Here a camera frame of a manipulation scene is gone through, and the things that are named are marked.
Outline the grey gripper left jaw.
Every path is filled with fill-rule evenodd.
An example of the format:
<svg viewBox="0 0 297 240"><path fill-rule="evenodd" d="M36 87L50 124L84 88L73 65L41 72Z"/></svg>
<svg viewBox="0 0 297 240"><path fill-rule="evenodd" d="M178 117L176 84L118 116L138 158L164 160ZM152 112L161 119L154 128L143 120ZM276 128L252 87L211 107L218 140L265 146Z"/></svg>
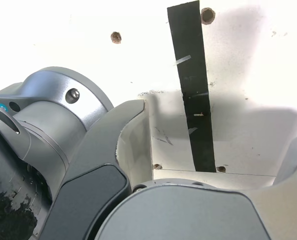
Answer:
<svg viewBox="0 0 297 240"><path fill-rule="evenodd" d="M149 110L126 101L92 125L73 155L42 240L93 239L135 186L153 178Z"/></svg>

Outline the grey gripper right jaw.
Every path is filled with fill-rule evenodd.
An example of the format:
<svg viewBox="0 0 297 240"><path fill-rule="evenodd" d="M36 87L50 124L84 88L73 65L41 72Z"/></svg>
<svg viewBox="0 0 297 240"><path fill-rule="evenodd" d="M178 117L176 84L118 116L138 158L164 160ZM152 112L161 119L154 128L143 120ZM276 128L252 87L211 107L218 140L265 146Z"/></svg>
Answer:
<svg viewBox="0 0 297 240"><path fill-rule="evenodd" d="M297 138L278 181L228 190L162 184L123 200L97 240L297 240Z"/></svg>

